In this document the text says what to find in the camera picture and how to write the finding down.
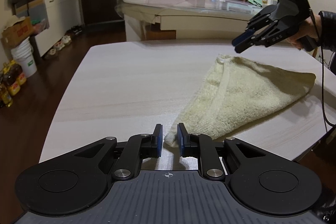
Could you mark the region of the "person's right hand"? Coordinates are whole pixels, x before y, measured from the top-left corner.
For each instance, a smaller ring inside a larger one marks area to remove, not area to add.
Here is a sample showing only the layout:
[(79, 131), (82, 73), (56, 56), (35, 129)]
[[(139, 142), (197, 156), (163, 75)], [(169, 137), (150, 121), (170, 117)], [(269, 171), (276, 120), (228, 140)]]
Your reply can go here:
[(298, 32), (286, 39), (298, 50), (303, 49), (303, 45), (298, 41), (300, 38), (310, 36), (311, 38), (318, 40), (318, 37), (321, 36), (321, 17), (319, 15), (315, 15), (314, 18), (315, 23), (311, 18), (307, 18), (299, 28)]

